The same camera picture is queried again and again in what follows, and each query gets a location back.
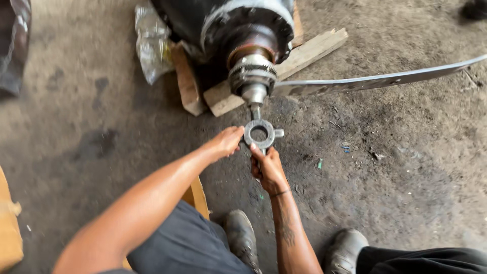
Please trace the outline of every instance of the concrete floor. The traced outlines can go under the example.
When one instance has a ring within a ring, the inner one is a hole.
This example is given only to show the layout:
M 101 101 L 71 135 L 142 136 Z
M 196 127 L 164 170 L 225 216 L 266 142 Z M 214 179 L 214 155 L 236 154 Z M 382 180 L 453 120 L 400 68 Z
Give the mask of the concrete floor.
M 50 273 L 73 234 L 126 189 L 250 119 L 244 107 L 192 117 L 174 74 L 145 83 L 134 49 L 137 2 L 32 3 L 24 88 L 20 98 L 0 102 L 0 165 L 23 208 L 25 258 L 10 273 Z M 306 39 L 341 27 L 350 38 L 292 78 L 368 76 L 481 55 L 487 22 L 460 21 L 462 4 L 301 0 Z M 380 247 L 487 251 L 486 84 L 482 63 L 425 83 L 267 102 L 263 116 L 286 131 L 276 148 L 320 258 L 343 227 Z M 344 141 L 350 154 L 340 148 Z M 386 158 L 377 161 L 371 150 Z M 201 181 L 211 218 L 243 209 L 263 272 L 276 273 L 270 203 L 250 176 L 248 157 L 244 149 L 212 165 Z

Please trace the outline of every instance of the knee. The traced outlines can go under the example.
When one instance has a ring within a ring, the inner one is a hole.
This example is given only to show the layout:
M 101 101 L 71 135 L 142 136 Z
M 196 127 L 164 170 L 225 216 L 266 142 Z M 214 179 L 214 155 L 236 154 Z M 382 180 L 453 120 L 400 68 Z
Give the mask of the knee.
M 466 263 L 487 266 L 487 254 L 473 248 L 454 248 L 455 259 Z

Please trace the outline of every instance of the person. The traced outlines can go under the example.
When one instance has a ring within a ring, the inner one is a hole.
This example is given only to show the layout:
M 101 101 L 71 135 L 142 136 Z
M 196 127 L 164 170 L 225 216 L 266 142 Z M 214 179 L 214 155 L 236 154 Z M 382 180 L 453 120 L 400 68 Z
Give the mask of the person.
M 230 127 L 190 154 L 135 184 L 79 230 L 54 274 L 261 273 L 254 231 L 245 213 L 228 214 L 224 228 L 180 201 L 206 166 L 239 150 L 243 127 Z M 251 173 L 269 193 L 279 273 L 323 273 L 308 241 L 279 159 L 252 144 Z M 122 268 L 127 257 L 133 271 Z M 473 249 L 396 251 L 369 247 L 358 231 L 338 234 L 324 263 L 327 274 L 487 273 L 486 256 Z

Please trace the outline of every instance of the left hand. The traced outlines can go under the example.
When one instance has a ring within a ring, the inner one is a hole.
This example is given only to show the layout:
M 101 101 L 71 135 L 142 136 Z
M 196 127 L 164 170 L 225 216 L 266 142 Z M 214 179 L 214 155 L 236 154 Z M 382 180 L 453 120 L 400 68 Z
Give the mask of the left hand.
M 222 132 L 218 133 L 215 138 L 203 145 L 204 148 L 210 149 L 214 155 L 214 161 L 218 161 L 222 157 L 229 157 L 235 151 L 240 150 L 239 142 L 244 135 L 244 127 L 228 127 Z

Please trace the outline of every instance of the work boot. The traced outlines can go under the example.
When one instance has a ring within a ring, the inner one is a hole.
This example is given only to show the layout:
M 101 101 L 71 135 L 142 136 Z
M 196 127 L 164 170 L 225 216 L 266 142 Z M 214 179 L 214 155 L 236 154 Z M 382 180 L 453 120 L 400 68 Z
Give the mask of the work boot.
M 340 232 L 326 256 L 325 274 L 356 274 L 358 254 L 366 246 L 367 238 L 357 230 Z
M 262 274 L 257 261 L 257 244 L 254 229 L 241 210 L 234 210 L 226 216 L 224 223 L 230 251 L 255 273 Z

